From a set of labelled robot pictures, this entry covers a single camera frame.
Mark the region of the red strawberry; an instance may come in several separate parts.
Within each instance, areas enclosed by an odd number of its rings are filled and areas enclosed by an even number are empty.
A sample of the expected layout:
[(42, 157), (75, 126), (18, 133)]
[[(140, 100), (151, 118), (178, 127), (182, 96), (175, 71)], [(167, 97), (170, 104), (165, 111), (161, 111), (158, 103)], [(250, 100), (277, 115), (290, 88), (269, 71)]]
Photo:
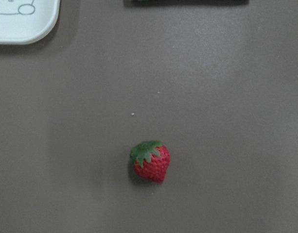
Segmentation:
[(164, 181), (171, 156), (163, 143), (143, 141), (132, 148), (129, 156), (138, 176), (155, 183)]

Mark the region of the grey folded cloth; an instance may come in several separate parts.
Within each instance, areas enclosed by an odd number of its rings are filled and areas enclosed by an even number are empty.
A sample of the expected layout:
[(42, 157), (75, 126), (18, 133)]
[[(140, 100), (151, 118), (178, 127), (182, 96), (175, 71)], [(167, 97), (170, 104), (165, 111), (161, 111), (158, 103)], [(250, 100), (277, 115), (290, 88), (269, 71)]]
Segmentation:
[(247, 5), (249, 0), (124, 0), (126, 6), (168, 6), (168, 5), (210, 5), (237, 6)]

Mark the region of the cream rabbit tray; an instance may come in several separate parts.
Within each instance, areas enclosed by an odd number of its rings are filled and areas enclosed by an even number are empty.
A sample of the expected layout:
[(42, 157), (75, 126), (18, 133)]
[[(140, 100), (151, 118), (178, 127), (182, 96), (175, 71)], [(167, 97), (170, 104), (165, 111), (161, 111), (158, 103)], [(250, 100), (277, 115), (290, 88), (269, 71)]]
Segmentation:
[(59, 0), (0, 0), (0, 45), (27, 45), (54, 28)]

